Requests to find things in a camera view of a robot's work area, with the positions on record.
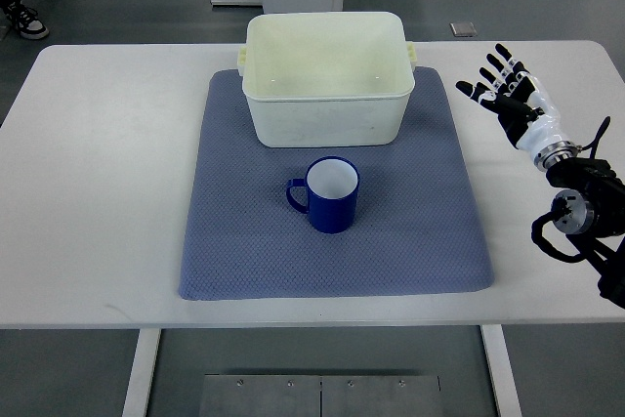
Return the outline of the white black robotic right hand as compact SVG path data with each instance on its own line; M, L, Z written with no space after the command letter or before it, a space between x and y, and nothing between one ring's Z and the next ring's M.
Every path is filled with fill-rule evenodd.
M561 115L538 78L502 44L486 56L483 82L459 81L456 88L494 113L508 141L526 152L541 171L574 157L579 147L561 127Z

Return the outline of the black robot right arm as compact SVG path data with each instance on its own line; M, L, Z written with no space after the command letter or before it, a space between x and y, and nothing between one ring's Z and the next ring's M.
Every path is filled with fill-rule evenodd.
M550 185L561 191L550 211L532 223L531 239L553 259L568 264L588 262L600 275L600 296L622 308L624 245L613 250L602 240L624 234L624 183L607 161L596 157L609 123L606 117L586 146L560 142L538 153L536 166L546 172ZM575 255L565 254L544 237L543 228L549 223L575 247Z

